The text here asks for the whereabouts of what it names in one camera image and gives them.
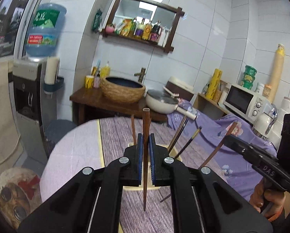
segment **hand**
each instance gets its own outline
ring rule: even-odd
[[[264,193],[264,179],[262,179],[255,186],[249,203],[260,213],[260,208],[264,205],[264,198],[273,203],[273,206],[264,215],[266,218],[270,218],[281,211],[285,201],[285,193],[270,189]]]

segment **bronze faucet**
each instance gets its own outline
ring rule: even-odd
[[[144,75],[145,75],[145,70],[146,70],[146,68],[142,67],[140,73],[135,73],[134,74],[134,76],[138,76],[138,82],[140,82],[140,83],[143,82],[143,78],[144,78]]]

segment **round table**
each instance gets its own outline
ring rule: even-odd
[[[136,134],[142,133],[142,120],[135,119]],[[156,144],[168,145],[174,130],[151,123],[150,133]],[[125,117],[93,120],[70,131],[52,151],[40,181],[42,201],[47,200],[76,173],[86,166],[99,169],[124,154],[132,142],[131,119]],[[188,141],[181,136],[175,147],[182,148]],[[198,168],[208,157],[192,142],[181,154],[186,166]],[[218,164],[212,159],[208,166],[225,180]],[[160,203],[170,193],[169,187],[148,190],[146,212],[143,212],[143,191],[123,190],[120,224],[125,233],[174,232],[171,199]]]

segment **silver screw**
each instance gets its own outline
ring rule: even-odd
[[[205,166],[201,168],[201,172],[204,174],[209,174],[211,172],[211,169]]]
[[[85,175],[89,175],[92,173],[92,169],[90,167],[86,167],[82,170],[82,173]]]
[[[174,162],[174,158],[171,157],[166,157],[164,160],[167,164],[172,164]]]
[[[125,163],[128,163],[128,162],[129,162],[129,159],[128,159],[127,157],[121,157],[121,158],[119,159],[119,162],[120,162],[121,164],[125,164]]]

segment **pot handle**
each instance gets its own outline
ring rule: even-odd
[[[178,105],[175,106],[175,110],[177,110],[179,113],[187,116],[188,118],[195,120],[197,118],[196,115],[188,112],[187,110],[184,110],[183,108],[179,107]]]
[[[166,92],[168,92],[168,93],[171,95],[172,98],[174,98],[174,97],[179,97],[179,96],[180,96],[180,94],[174,94],[174,93],[172,93],[172,92],[171,92],[169,89],[167,89],[166,87],[163,87],[163,89],[166,90]]]

